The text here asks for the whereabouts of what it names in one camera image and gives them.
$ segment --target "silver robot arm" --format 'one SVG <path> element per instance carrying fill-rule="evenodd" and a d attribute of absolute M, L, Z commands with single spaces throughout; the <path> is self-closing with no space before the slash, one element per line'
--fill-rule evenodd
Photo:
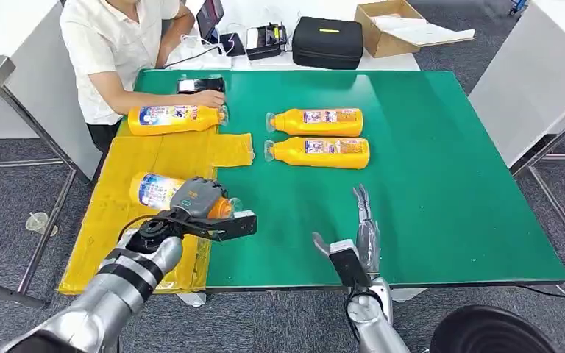
<path fill-rule="evenodd" d="M 124 234 L 85 291 L 67 308 L 0 352 L 99 352 L 112 346 L 129 318 L 142 310 L 159 281 L 181 259 L 182 239 L 166 238 L 152 254 L 126 249 L 136 229 Z"/>
<path fill-rule="evenodd" d="M 251 211 L 233 218 L 206 218 L 220 197 L 220 184 L 193 178 L 183 183 L 171 209 L 127 229 L 101 262 L 85 291 L 67 308 L 25 335 L 0 347 L 0 352 L 102 352 L 112 347 L 129 318 L 139 313 L 163 277 L 179 263 L 185 234 L 208 240 L 230 240 L 254 234 Z"/>
<path fill-rule="evenodd" d="M 350 287 L 346 315 L 363 353 L 410 353 L 393 328 L 393 302 L 388 283 L 380 277 L 380 232 L 372 219 L 365 188 L 353 188 L 358 202 L 356 245 L 350 239 L 326 244 L 313 233 L 315 247 L 335 266 Z"/>

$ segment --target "cardboard box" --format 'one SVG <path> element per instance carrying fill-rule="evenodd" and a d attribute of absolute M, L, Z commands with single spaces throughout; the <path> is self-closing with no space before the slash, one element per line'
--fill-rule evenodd
<path fill-rule="evenodd" d="M 376 16 L 392 15 L 394 20 L 410 18 L 421 23 L 412 27 L 396 28 L 386 32 L 379 28 Z M 473 39 L 474 30 L 454 32 L 429 24 L 406 0 L 387 0 L 371 4 L 360 4 L 356 7 L 355 21 L 363 26 L 363 42 L 365 49 L 373 57 L 415 53 L 423 46 L 454 43 Z"/>

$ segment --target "black pants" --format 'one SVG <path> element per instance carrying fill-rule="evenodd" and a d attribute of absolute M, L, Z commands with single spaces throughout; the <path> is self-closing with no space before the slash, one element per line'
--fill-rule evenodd
<path fill-rule="evenodd" d="M 113 125 L 92 125 L 88 124 L 88 131 L 92 137 L 92 141 L 96 148 L 103 154 L 107 154 L 109 151 L 109 146 L 111 145 L 111 140 L 116 136 L 118 128 L 120 127 L 120 121 Z"/>

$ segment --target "bottle label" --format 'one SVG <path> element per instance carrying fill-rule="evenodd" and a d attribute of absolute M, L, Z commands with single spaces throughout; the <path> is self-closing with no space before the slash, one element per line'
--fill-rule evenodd
<path fill-rule="evenodd" d="M 196 120 L 197 113 L 198 108 L 190 105 L 142 107 L 140 124 L 143 126 L 168 126 L 189 118 Z"/>
<path fill-rule="evenodd" d="M 140 182 L 138 197 L 143 205 L 157 210 L 169 210 L 170 200 L 180 187 L 181 183 L 176 179 L 149 173 Z"/>
<path fill-rule="evenodd" d="M 356 138 L 341 138 L 334 141 L 307 139 L 304 147 L 308 154 L 363 153 L 363 141 Z"/>
<path fill-rule="evenodd" d="M 314 123 L 336 123 L 337 121 L 355 121 L 357 109 L 337 110 L 306 110 L 304 111 L 304 122 Z"/>

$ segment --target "orange bottle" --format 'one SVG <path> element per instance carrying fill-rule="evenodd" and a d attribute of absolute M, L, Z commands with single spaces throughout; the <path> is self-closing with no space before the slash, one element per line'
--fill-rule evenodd
<path fill-rule="evenodd" d="M 289 135 L 355 138 L 363 131 L 363 112 L 358 108 L 290 109 L 268 113 L 266 126 L 269 132 L 279 130 Z"/>
<path fill-rule="evenodd" d="M 127 120 L 131 133 L 137 136 L 203 131 L 213 125 L 226 125 L 228 110 L 195 105 L 134 107 Z"/>
<path fill-rule="evenodd" d="M 134 202 L 139 202 L 155 210 L 170 210 L 170 200 L 179 190 L 184 180 L 164 177 L 153 173 L 139 173 L 133 177 L 129 195 Z M 231 218 L 241 210 L 241 201 L 237 198 L 220 197 L 209 212 L 209 218 Z"/>
<path fill-rule="evenodd" d="M 369 142 L 364 138 L 290 138 L 265 142 L 265 159 L 291 165 L 362 169 L 369 163 Z"/>

